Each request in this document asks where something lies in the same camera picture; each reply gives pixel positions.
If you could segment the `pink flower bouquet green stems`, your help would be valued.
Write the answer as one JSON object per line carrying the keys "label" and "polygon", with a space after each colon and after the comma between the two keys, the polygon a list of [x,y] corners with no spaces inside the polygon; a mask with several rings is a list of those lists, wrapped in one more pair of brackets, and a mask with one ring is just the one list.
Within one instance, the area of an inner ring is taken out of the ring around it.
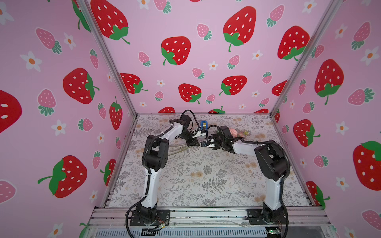
{"label": "pink flower bouquet green stems", "polygon": [[[236,138],[238,136],[238,132],[235,130],[235,129],[229,129],[229,133],[232,135],[232,137]],[[181,153],[181,152],[184,152],[184,151],[187,151],[189,150],[190,147],[181,147],[180,149],[177,149],[177,150],[173,150],[173,151],[170,151],[169,155],[172,156],[172,155],[175,155],[175,154],[178,154],[178,153]]]}

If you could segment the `left aluminium corner post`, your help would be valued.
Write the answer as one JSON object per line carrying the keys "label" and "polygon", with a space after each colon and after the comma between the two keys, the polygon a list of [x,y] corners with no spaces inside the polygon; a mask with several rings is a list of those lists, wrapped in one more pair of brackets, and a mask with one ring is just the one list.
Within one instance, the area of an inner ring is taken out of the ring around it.
{"label": "left aluminium corner post", "polygon": [[114,60],[112,59],[112,56],[110,54],[110,51],[107,47],[107,45],[105,44],[105,41],[103,39],[103,35],[101,34],[101,31],[99,30],[99,27],[96,23],[96,20],[94,18],[94,15],[93,13],[91,12],[91,8],[90,8],[90,3],[88,1],[84,1],[84,0],[79,0],[77,1],[80,8],[81,8],[81,11],[82,11],[82,14],[84,15],[84,18],[85,20],[87,21],[90,29],[91,29],[91,32],[98,44],[98,47],[100,48],[101,52],[102,52],[102,55],[105,59],[105,62],[110,70],[110,73],[112,74],[113,78],[114,78],[114,81],[120,91],[120,93],[122,94],[122,97],[126,103],[126,105],[128,106],[128,109],[130,110],[131,112],[131,115],[132,117],[135,119],[137,118],[138,114],[129,98],[129,94],[127,92],[127,89],[125,88],[125,85],[123,83],[123,80],[118,72],[118,69],[115,65],[115,62]]}

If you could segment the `right aluminium corner post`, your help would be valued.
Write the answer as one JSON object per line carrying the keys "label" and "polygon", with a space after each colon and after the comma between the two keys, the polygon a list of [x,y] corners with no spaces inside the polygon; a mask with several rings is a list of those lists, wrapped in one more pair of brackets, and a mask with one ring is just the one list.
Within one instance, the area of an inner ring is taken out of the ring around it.
{"label": "right aluminium corner post", "polygon": [[324,35],[324,32],[329,27],[330,22],[333,20],[335,14],[339,10],[340,6],[342,5],[342,1],[340,0],[332,0],[328,4],[324,14],[322,15],[313,35],[310,38],[309,43],[306,46],[306,49],[302,53],[302,56],[300,57],[299,61],[295,65],[292,73],[290,74],[288,81],[282,90],[282,93],[278,100],[276,101],[276,104],[274,105],[272,111],[269,113],[271,119],[275,119],[276,112],[280,109],[280,106],[282,105],[285,97],[291,90],[293,84],[295,83],[296,79],[299,77],[300,73],[303,71],[303,66],[305,63],[309,60],[310,54],[312,53],[315,45],[319,42],[319,40]]}

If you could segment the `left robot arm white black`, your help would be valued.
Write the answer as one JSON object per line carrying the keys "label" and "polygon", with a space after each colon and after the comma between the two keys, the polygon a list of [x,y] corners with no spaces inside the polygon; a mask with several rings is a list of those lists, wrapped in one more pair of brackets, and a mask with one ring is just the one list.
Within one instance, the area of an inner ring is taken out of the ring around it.
{"label": "left robot arm white black", "polygon": [[169,127],[157,135],[147,137],[142,155],[145,168],[143,198],[132,207],[136,209],[135,218],[144,223],[154,223],[157,214],[157,192],[159,178],[169,158],[169,145],[175,139],[183,139],[186,146],[200,146],[198,137],[202,135],[195,115],[190,117],[183,112],[178,119],[171,119]]}

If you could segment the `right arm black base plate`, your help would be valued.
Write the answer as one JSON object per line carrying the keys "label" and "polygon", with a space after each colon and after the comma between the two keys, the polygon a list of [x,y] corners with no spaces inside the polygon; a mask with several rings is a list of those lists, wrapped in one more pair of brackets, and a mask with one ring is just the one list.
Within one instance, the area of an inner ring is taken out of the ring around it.
{"label": "right arm black base plate", "polygon": [[251,225],[286,225],[288,217],[283,208],[271,209],[248,209],[245,220]]}

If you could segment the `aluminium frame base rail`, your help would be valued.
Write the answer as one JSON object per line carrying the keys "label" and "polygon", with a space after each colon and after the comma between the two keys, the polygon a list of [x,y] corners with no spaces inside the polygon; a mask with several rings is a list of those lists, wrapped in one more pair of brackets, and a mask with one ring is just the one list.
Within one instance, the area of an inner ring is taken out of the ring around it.
{"label": "aluminium frame base rail", "polygon": [[167,207],[163,229],[126,225],[132,215],[123,208],[95,209],[83,238],[337,238],[336,228],[319,207],[288,207],[289,223],[260,220],[259,208]]}

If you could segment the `blue tape dispenser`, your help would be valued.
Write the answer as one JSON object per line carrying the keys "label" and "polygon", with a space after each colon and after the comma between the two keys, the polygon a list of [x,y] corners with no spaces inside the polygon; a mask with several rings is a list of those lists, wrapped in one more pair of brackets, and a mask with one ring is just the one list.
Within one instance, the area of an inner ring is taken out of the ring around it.
{"label": "blue tape dispenser", "polygon": [[201,133],[206,133],[207,127],[208,127],[207,121],[201,121],[201,123],[200,123],[200,131],[201,131]]}

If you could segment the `aluminium corner post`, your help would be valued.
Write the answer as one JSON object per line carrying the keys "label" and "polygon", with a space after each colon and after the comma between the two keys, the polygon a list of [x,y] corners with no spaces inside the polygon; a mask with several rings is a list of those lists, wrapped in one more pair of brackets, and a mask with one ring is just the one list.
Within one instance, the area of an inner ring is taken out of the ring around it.
{"label": "aluminium corner post", "polygon": [[93,13],[91,12],[91,8],[90,8],[90,3],[88,1],[84,1],[84,0],[79,0],[77,1],[80,8],[81,8],[81,11],[82,11],[82,14],[84,15],[84,18],[85,20],[87,21],[90,29],[91,29],[91,32],[98,44],[98,47],[100,48],[101,52],[102,52],[102,55],[105,59],[105,62],[110,70],[110,73],[112,74],[113,78],[114,78],[114,81],[120,91],[120,93],[122,94],[122,97],[126,103],[126,105],[128,106],[128,109],[130,110],[131,112],[131,115],[132,117],[135,119],[137,118],[138,114],[129,98],[129,94],[127,92],[127,89],[125,88],[125,85],[123,83],[123,80],[118,72],[118,69],[115,65],[115,62],[114,60],[112,59],[112,56],[110,54],[110,51],[107,47],[107,45],[105,44],[105,41],[103,39],[103,35],[101,34],[101,31],[99,30],[99,27],[96,23],[96,20],[94,18],[94,15]]}
{"label": "aluminium corner post", "polygon": [[330,22],[333,20],[335,14],[339,10],[340,6],[342,5],[342,1],[340,0],[332,0],[328,4],[324,14],[322,15],[313,35],[310,38],[309,43],[306,46],[306,49],[302,53],[302,56],[300,57],[299,61],[295,65],[292,73],[290,74],[288,81],[282,90],[282,93],[278,100],[276,101],[276,104],[274,105],[272,111],[269,113],[271,119],[275,119],[276,112],[280,109],[280,106],[282,105],[285,97],[291,90],[293,84],[295,83],[296,79],[299,77],[300,73],[303,71],[303,66],[305,63],[309,60],[310,54],[312,53],[315,45],[319,42],[319,40],[324,35],[324,32],[329,27]]}

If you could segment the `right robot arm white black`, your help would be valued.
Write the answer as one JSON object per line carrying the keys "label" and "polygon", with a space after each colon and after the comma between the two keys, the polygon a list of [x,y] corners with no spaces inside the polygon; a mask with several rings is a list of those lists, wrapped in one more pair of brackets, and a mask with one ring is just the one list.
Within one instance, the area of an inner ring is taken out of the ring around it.
{"label": "right robot arm white black", "polygon": [[284,181],[290,175],[291,164],[283,147],[277,142],[249,141],[234,137],[227,126],[208,126],[203,146],[222,149],[232,154],[255,156],[266,178],[266,197],[260,218],[268,224],[284,221],[289,224],[287,208],[283,202]]}

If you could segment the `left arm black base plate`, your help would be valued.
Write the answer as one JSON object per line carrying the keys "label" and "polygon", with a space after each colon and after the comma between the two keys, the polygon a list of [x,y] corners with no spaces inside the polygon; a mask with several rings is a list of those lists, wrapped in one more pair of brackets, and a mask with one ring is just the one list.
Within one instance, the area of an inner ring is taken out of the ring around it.
{"label": "left arm black base plate", "polygon": [[171,210],[133,211],[130,216],[130,226],[159,226],[168,224]]}

